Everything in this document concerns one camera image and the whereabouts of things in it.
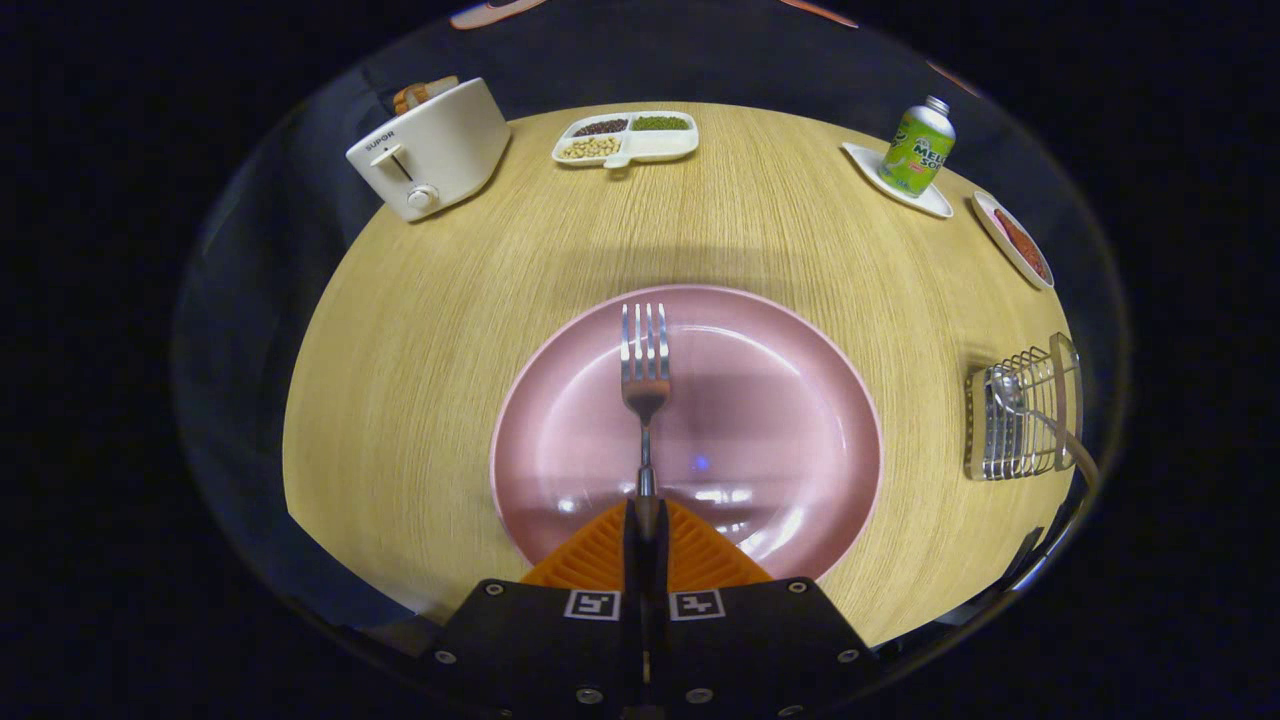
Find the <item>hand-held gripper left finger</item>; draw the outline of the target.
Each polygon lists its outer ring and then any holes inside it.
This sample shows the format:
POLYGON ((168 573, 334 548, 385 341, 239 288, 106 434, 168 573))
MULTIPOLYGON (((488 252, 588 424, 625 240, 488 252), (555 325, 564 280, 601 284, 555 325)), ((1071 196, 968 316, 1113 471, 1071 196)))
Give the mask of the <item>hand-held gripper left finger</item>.
POLYGON ((486 719, 620 719, 643 703, 627 511, 585 525, 532 583, 481 579, 431 644, 433 688, 486 719))

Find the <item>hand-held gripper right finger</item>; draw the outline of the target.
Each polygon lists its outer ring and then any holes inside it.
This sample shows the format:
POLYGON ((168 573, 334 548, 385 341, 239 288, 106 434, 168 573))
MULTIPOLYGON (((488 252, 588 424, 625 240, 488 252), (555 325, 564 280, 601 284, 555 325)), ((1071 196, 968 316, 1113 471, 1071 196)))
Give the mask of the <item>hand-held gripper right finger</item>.
POLYGON ((774 579, 680 503, 645 502, 645 715, 815 719, 883 664, 809 577, 774 579))

